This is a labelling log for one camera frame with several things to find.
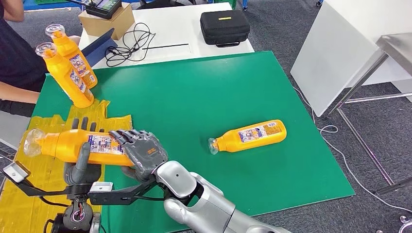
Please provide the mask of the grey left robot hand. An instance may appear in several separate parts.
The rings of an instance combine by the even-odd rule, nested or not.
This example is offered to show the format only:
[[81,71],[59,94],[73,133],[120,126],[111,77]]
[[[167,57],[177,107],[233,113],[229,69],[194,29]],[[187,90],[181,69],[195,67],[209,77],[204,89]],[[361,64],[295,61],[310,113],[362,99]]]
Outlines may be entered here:
[[80,147],[76,163],[64,162],[63,179],[66,184],[88,184],[99,180],[102,165],[88,163],[90,149],[91,145],[86,141]]

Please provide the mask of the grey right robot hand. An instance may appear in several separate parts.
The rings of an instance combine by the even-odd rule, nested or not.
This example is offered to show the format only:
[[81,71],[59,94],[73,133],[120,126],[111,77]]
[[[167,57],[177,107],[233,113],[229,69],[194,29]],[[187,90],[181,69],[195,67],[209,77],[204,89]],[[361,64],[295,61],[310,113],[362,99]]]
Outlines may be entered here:
[[109,131],[132,162],[129,166],[121,166],[121,171],[127,177],[139,182],[149,180],[158,166],[168,161],[168,154],[157,137],[147,131],[117,130]]

